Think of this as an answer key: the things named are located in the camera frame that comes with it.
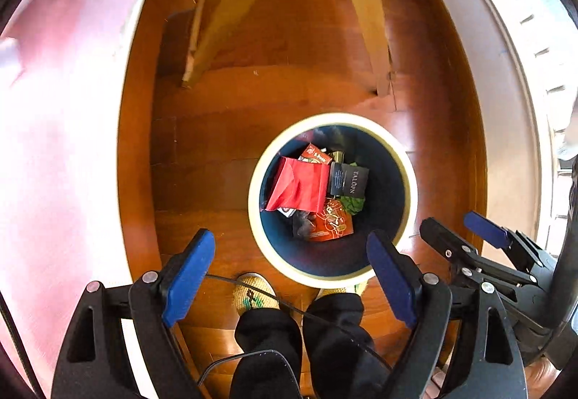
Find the blue gripper pad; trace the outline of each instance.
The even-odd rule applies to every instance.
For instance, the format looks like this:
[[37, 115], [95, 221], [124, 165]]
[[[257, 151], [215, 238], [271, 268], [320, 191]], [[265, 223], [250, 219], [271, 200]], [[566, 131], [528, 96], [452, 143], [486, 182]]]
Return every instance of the blue gripper pad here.
[[508, 232], [475, 211], [470, 211], [464, 215], [463, 225], [496, 249], [507, 249], [510, 246]]
[[187, 315], [214, 256], [213, 233], [199, 229], [187, 248], [169, 260], [160, 273], [160, 291], [165, 300], [165, 326], [173, 327]]
[[383, 231], [371, 232], [367, 238], [367, 257], [395, 317], [413, 329], [421, 302], [421, 272], [390, 240]]

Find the black box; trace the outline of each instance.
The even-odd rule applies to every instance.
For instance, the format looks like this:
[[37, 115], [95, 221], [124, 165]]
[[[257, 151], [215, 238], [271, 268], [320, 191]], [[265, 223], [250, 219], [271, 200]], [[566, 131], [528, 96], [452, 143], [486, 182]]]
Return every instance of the black box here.
[[334, 197], [365, 198], [369, 169], [332, 162], [329, 171], [329, 193]]

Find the window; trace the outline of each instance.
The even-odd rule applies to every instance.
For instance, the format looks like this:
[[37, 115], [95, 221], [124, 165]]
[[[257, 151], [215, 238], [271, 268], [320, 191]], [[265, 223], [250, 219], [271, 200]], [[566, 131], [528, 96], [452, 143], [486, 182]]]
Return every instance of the window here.
[[[518, 52], [529, 54], [520, 62], [534, 87], [532, 100], [543, 101], [535, 108], [544, 108], [551, 131], [551, 154], [558, 162], [554, 172], [551, 221], [545, 249], [559, 255], [566, 223], [571, 185], [569, 169], [556, 159], [564, 144], [565, 129], [570, 122], [578, 92], [578, 29], [560, 0], [492, 0], [504, 19]], [[509, 26], [515, 26], [515, 35]]]

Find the black pants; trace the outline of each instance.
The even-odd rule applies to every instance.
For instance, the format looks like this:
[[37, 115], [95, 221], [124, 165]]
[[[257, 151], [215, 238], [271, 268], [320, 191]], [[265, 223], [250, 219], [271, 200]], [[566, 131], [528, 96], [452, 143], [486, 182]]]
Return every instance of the black pants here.
[[[311, 303], [307, 312], [347, 330], [361, 345], [373, 348], [371, 336], [359, 326], [361, 298], [331, 294]], [[388, 370], [335, 327], [305, 317], [303, 338], [311, 363], [313, 388], [320, 399], [371, 399], [381, 391]], [[253, 309], [239, 319], [235, 339], [244, 352], [279, 351], [301, 375], [303, 347], [295, 320], [279, 309]], [[299, 397], [283, 360], [272, 353], [243, 358], [230, 387], [230, 399], [296, 399]]]

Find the trash can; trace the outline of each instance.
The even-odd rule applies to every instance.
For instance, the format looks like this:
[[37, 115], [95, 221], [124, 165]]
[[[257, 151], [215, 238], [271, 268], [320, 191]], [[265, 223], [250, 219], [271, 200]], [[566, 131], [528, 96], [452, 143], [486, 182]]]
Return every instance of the trash can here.
[[[293, 237], [291, 218], [265, 211], [281, 156], [297, 158], [313, 143], [345, 152], [345, 162], [369, 169], [363, 210], [353, 216], [354, 233], [326, 242]], [[371, 120], [346, 113], [304, 119], [282, 132], [265, 150], [249, 186], [249, 221], [259, 249], [290, 279], [317, 288], [364, 282], [375, 275], [365, 244], [382, 229], [397, 245], [411, 235], [417, 213], [417, 182], [400, 142]]]

